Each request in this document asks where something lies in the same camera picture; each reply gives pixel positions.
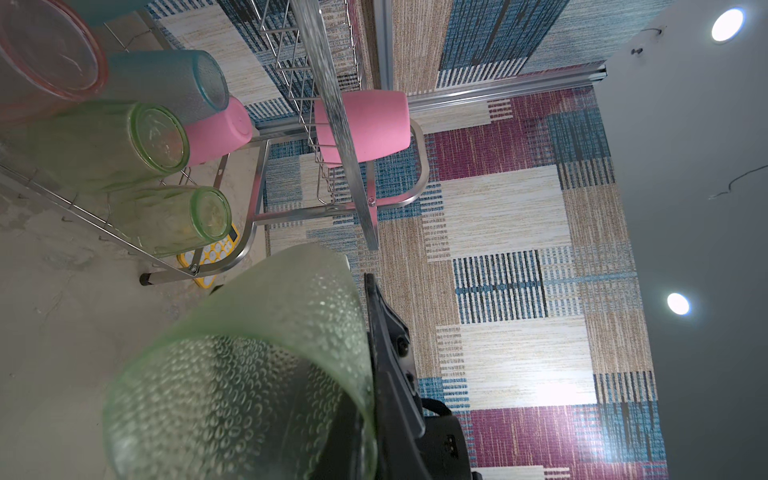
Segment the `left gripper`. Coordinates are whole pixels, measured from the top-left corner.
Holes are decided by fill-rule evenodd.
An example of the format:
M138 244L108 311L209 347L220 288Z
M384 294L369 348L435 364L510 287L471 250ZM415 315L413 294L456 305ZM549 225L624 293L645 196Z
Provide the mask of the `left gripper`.
M364 275L374 379L378 479L479 480L459 419L441 401L420 398L406 324ZM433 413L423 416L422 408Z

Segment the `frosted green cup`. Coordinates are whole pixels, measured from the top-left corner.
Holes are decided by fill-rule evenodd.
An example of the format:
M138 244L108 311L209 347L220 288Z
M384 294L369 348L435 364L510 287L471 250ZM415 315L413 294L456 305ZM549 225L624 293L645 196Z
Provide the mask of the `frosted green cup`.
M374 410L348 259L309 243L242 272L128 363L104 445L120 479L371 479Z

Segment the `pink cup front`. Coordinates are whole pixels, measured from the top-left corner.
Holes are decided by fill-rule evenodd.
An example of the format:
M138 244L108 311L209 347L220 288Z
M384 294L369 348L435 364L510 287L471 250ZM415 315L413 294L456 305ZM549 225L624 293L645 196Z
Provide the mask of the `pink cup front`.
M357 160L368 162L407 149L411 142L407 96L400 91L342 94Z

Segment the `teal cup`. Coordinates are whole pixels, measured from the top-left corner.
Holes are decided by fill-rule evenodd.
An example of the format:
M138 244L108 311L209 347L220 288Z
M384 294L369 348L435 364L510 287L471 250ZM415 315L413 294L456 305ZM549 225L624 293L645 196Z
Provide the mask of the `teal cup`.
M118 52L107 57L109 75L103 100L154 103L182 124L192 124L229 105L226 78L217 61L202 50Z
M87 24L101 25L144 8L150 0L64 0Z

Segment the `clear pink cup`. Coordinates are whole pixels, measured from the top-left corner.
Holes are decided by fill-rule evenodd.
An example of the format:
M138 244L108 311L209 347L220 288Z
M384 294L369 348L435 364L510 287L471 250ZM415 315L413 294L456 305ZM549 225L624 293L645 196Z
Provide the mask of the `clear pink cup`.
M97 97L104 51L61 1L1 3L1 126L21 125Z

